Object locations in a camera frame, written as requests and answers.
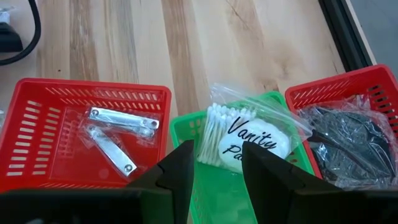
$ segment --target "wooden surface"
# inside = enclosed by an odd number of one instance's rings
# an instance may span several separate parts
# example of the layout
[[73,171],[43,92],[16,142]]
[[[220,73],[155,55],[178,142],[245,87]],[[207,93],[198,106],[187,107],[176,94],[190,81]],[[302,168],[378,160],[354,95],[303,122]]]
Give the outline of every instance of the wooden surface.
[[[11,25],[29,43],[26,0]],[[22,77],[168,86],[171,117],[202,110],[208,85],[256,93],[344,72],[317,0],[37,0],[42,38],[0,67],[0,107]]]

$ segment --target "sealed bag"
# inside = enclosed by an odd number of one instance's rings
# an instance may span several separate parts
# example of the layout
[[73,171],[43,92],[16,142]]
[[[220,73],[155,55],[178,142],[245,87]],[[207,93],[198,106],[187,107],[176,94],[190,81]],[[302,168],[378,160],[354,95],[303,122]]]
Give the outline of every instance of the sealed bag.
[[285,159],[312,127],[272,98],[256,98],[230,87],[211,86],[198,161],[242,173],[242,145],[254,142]]
[[310,105],[299,111],[315,128],[308,139],[323,178],[344,189],[396,185],[398,143],[385,114],[369,98]]

